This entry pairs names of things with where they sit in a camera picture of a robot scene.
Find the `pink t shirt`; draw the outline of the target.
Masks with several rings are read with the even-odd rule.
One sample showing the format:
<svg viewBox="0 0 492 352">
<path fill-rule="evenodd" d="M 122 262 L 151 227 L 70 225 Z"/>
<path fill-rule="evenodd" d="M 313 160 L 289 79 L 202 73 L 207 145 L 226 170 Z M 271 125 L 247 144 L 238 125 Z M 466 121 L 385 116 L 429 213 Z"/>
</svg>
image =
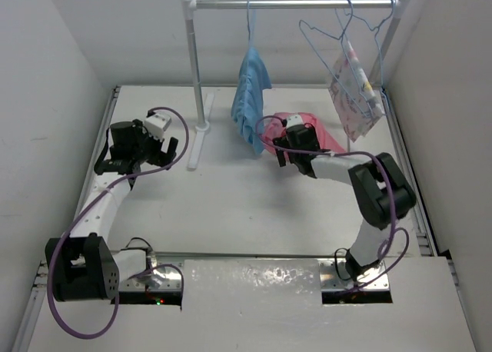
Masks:
<svg viewBox="0 0 492 352">
<path fill-rule="evenodd" d="M 262 137 L 269 144 L 273 144 L 274 138 L 285 136 L 285 127 L 281 125 L 281 119 L 287 119 L 292 116 L 293 113 L 278 112 L 274 114 L 273 118 L 267 120 L 267 124 L 264 126 L 264 132 Z M 305 125 L 312 125 L 316 131 L 317 139 L 321 149 L 331 150 L 335 153 L 344 153 L 346 150 L 331 136 L 326 130 L 324 124 L 312 113 L 301 112 L 299 114 Z"/>
</svg>

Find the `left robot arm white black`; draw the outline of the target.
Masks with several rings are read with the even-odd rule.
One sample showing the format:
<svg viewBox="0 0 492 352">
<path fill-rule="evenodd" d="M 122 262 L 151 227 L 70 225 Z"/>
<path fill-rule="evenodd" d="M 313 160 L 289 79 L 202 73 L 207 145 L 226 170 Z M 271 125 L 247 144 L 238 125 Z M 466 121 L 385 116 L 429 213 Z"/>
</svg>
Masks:
<svg viewBox="0 0 492 352">
<path fill-rule="evenodd" d="M 170 124 L 171 116 L 160 111 L 144 120 L 116 122 L 106 130 L 92 189 L 79 216 L 66 239 L 52 238 L 45 246 L 57 301 L 112 300 L 121 282 L 146 270 L 148 250 L 132 247 L 112 253 L 108 237 L 142 165 L 166 168 L 175 159 L 177 138 L 162 148 Z"/>
</svg>

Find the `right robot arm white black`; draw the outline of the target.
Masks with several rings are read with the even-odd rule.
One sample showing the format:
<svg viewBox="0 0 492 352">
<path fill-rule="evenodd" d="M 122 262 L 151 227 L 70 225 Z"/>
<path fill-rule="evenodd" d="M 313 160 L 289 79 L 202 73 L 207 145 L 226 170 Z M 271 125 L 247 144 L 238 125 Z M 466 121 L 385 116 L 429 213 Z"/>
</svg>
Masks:
<svg viewBox="0 0 492 352">
<path fill-rule="evenodd" d="M 416 194 L 391 154 L 322 149 L 314 127 L 295 115 L 281 125 L 285 132 L 272 141 L 280 166 L 293 164 L 303 175 L 347 184 L 354 192 L 363 221 L 345 251 L 345 270 L 356 281 L 387 255 L 397 221 L 415 206 Z"/>
</svg>

